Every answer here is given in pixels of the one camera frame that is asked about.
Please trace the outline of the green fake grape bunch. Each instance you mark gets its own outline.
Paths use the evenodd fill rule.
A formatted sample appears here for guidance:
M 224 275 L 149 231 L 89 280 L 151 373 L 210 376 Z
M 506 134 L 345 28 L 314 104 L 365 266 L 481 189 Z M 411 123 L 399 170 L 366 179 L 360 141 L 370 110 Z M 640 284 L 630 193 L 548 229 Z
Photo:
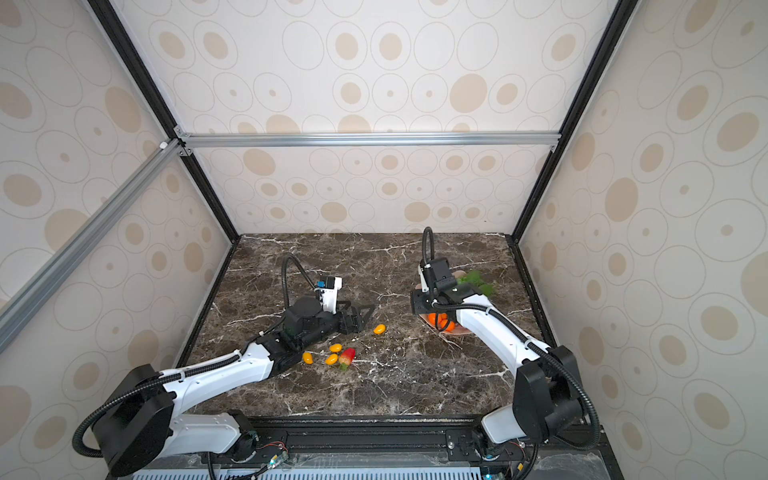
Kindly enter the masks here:
M 472 270 L 458 279 L 459 284 L 470 284 L 483 295 L 490 297 L 495 290 L 491 283 L 486 282 L 478 270 Z

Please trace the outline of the fake orange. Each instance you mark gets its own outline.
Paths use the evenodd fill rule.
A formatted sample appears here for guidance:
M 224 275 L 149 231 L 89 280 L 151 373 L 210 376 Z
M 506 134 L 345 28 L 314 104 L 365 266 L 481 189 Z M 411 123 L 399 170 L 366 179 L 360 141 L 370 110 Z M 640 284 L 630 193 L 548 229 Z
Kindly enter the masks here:
M 426 322 L 438 332 L 452 332 L 457 326 L 447 313 L 429 313 L 426 315 Z

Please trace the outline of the fake strawberry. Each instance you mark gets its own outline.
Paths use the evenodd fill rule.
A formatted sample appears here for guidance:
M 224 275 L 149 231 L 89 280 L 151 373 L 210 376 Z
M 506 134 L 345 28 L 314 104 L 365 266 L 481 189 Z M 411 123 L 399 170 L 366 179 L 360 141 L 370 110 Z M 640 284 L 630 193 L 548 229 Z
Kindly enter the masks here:
M 339 355 L 338 364 L 339 364 L 340 368 L 343 371 L 346 371 L 352 365 L 355 357 L 356 357 L 356 349 L 355 348 L 347 348 L 347 349 L 345 349 Z

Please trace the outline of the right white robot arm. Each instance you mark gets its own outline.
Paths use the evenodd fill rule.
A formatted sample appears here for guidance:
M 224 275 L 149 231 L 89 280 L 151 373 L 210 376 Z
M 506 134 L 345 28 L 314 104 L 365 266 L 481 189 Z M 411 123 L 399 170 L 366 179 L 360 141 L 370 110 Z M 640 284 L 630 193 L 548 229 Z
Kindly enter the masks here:
M 590 450 L 601 438 L 597 409 L 583 387 L 578 363 L 566 347 L 550 347 L 518 327 L 479 287 L 461 283 L 447 258 L 435 253 L 433 230 L 421 241 L 419 289 L 411 292 L 416 315 L 433 319 L 442 332 L 451 324 L 477 336 L 514 374 L 512 403 L 486 414 L 481 435 L 492 445 L 526 438 L 557 440 Z

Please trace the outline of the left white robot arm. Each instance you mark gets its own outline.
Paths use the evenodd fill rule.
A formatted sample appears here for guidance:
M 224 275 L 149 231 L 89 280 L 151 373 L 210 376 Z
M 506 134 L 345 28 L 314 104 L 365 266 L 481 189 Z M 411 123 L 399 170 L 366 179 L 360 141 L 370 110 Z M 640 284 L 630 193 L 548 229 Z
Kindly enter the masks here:
M 280 319 L 240 349 L 182 368 L 157 371 L 144 364 L 131 370 L 75 429 L 74 451 L 103 459 L 114 477 L 131 475 L 161 457 L 198 450 L 250 458 L 255 450 L 252 426 L 241 412 L 189 411 L 230 390 L 286 372 L 311 346 L 333 335 L 363 331 L 373 305 L 356 307 L 339 299 L 339 277 L 309 285 L 310 295 L 291 300 L 283 279 Z

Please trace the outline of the pink scalloped fruit bowl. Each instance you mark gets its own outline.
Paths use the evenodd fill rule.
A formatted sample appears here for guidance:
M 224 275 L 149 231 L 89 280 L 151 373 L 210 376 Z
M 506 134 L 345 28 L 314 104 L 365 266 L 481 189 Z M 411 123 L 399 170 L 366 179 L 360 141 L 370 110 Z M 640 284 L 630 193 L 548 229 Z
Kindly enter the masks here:
M 457 270 L 457 271 L 455 271 L 455 272 L 453 273 L 453 276 L 456 278 L 456 280 L 457 280 L 457 283 L 458 283 L 458 279 L 459 279 L 461 276 L 465 275 L 466 273 L 468 273 L 468 272 L 466 272 L 466 271 L 464 271 L 464 270 Z M 428 323 L 426 322 L 426 315 L 419 315 L 419 317 L 420 317 L 420 318 L 421 318 L 421 319 L 422 319 L 422 320 L 423 320 L 423 321 L 424 321 L 426 324 L 428 324 Z M 442 332 L 442 333 L 444 333 L 444 334 L 446 334 L 446 335 L 459 335 L 459 336 L 461 336 L 461 335 L 469 335 L 469 334 L 471 334 L 471 331 L 470 331 L 470 330 L 468 330 L 467 328 L 464 328 L 464 327 L 463 327 L 463 326 L 461 326 L 461 325 L 460 325 L 458 322 L 456 322 L 456 323 L 457 323 L 457 326 L 456 326 L 456 328 L 455 328 L 455 329 L 454 329 L 452 332 Z

